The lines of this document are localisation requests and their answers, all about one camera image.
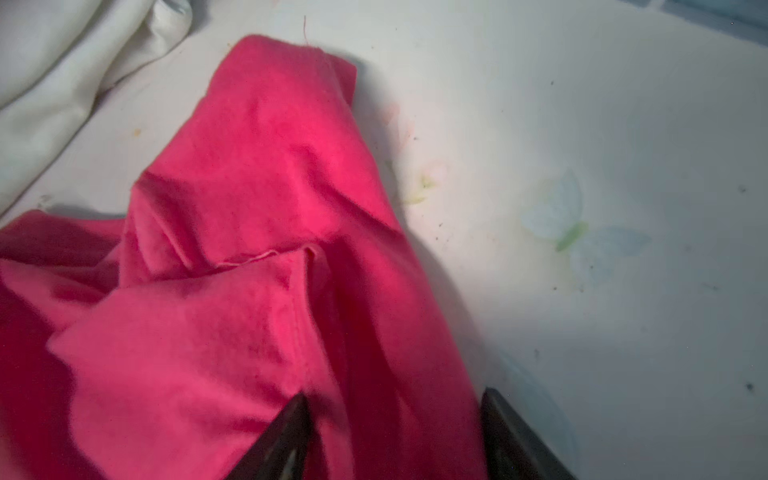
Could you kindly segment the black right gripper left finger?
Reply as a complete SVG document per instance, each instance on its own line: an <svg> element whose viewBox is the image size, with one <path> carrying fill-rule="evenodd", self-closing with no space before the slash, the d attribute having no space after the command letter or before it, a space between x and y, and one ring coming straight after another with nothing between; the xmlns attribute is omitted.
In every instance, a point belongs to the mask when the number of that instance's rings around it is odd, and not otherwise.
<svg viewBox="0 0 768 480"><path fill-rule="evenodd" d="M309 402L294 395L225 480L301 480L313 436Z"/></svg>

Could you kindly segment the magenta t shirt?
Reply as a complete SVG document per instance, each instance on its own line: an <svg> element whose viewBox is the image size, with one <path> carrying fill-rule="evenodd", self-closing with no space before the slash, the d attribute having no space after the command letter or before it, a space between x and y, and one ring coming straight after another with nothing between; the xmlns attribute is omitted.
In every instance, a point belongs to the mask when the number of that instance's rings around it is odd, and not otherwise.
<svg viewBox="0 0 768 480"><path fill-rule="evenodd" d="M351 109L239 41L127 214L1 230L1 475L222 479L297 393L309 479L483 479L479 407Z"/></svg>

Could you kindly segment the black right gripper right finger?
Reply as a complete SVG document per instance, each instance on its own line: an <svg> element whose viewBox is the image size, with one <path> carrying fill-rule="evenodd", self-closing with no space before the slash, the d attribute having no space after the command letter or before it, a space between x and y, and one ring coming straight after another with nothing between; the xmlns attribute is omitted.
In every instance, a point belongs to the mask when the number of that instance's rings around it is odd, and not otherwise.
<svg viewBox="0 0 768 480"><path fill-rule="evenodd" d="M491 480L576 480L498 390L484 390L480 415Z"/></svg>

